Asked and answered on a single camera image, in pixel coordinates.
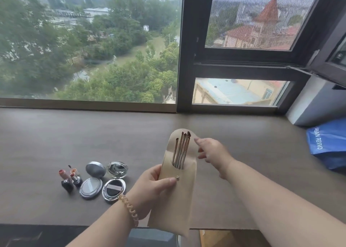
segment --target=hand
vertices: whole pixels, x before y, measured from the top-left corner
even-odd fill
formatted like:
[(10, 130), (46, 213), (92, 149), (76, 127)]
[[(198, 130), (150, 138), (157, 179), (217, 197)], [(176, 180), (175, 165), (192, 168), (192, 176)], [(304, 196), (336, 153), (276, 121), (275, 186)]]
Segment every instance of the hand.
[(158, 180), (161, 166), (162, 164), (159, 164), (143, 172), (132, 189), (126, 194), (140, 220), (147, 217), (159, 194), (176, 184), (175, 178)]
[(195, 138), (199, 146), (198, 155), (199, 159), (205, 159), (206, 162), (211, 163), (220, 173), (220, 178), (226, 179), (226, 171), (234, 158), (229, 154), (227, 149), (217, 140), (211, 138)]

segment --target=round mirror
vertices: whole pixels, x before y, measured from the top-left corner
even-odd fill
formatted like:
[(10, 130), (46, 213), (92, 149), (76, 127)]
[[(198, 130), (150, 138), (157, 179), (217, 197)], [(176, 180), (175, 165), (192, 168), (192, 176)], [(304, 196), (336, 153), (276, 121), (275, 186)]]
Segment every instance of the round mirror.
[(128, 166), (123, 162), (110, 162), (107, 165), (107, 172), (116, 179), (122, 179), (127, 175)]
[(120, 194), (124, 193), (126, 184), (122, 179), (110, 179), (102, 189), (102, 196), (107, 202), (117, 201)]
[(106, 174), (106, 168), (99, 162), (89, 162), (85, 170), (90, 176), (95, 178), (102, 178)]
[(79, 193), (83, 198), (90, 199), (95, 197), (100, 192), (101, 188), (102, 188), (102, 180), (92, 177), (92, 178), (86, 179), (82, 183), (79, 189)]

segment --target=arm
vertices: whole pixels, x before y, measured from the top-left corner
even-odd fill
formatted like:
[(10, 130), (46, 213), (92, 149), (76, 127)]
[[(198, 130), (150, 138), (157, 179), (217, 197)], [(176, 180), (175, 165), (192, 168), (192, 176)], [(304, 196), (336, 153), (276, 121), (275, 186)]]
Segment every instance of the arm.
[[(158, 181), (160, 171), (161, 164), (146, 170), (126, 194), (140, 220), (149, 214), (158, 195), (176, 183), (175, 178)], [(67, 247), (122, 247), (133, 226), (129, 211), (122, 201), (118, 201)]]
[(221, 143), (196, 139), (205, 158), (234, 188), (272, 247), (341, 247), (346, 225), (231, 157)]

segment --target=spire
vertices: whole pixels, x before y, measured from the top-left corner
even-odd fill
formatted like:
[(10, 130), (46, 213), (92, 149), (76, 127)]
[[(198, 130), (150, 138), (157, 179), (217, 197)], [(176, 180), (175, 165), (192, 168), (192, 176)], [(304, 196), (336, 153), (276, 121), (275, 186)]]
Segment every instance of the spire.
[(268, 2), (268, 4), (264, 7), (262, 12), (253, 19), (253, 21), (256, 22), (278, 22), (278, 0), (271, 0)]

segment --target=silver compact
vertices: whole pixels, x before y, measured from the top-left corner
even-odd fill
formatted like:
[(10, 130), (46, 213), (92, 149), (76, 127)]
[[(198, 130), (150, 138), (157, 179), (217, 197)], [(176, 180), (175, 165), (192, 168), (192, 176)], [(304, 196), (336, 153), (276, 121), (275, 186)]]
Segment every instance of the silver compact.
[(89, 162), (85, 170), (91, 177), (102, 178), (106, 174), (106, 168), (99, 162)]
[(115, 202), (120, 194), (123, 194), (126, 189), (126, 184), (122, 179), (110, 179), (106, 182), (102, 189), (102, 196), (107, 202)]
[(82, 183), (79, 189), (79, 193), (83, 198), (91, 199), (95, 197), (101, 191), (101, 188), (102, 188), (102, 180), (91, 177), (89, 179), (86, 179)]
[(115, 179), (122, 179), (127, 175), (128, 166), (123, 162), (110, 162), (107, 165), (107, 172)]

